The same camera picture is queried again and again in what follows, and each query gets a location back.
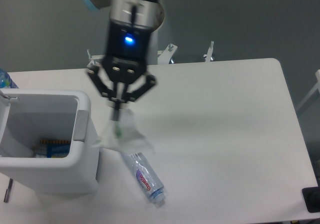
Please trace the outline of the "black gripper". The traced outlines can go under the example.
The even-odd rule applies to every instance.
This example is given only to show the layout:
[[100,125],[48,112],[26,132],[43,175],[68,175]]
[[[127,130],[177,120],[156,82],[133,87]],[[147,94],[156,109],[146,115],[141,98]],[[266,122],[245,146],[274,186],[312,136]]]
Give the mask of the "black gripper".
[[120,99],[118,100],[115,92],[101,80],[99,66],[90,66],[86,72],[102,97],[117,102],[117,120],[119,120],[123,104],[137,101],[157,84],[156,77],[147,74],[142,86],[128,92],[128,83],[134,83],[147,70],[147,53],[152,30],[112,21],[108,32],[107,48],[102,59],[102,66],[112,82],[125,83]]

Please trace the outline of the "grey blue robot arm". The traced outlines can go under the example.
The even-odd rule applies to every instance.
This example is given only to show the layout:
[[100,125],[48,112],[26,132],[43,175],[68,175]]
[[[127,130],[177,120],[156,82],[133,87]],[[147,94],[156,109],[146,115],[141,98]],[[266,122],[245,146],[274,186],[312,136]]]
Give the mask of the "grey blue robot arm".
[[110,7],[105,54],[89,58],[87,74],[102,97],[114,103],[112,120],[156,83],[148,72],[152,33],[164,20],[159,0],[83,0],[90,10]]

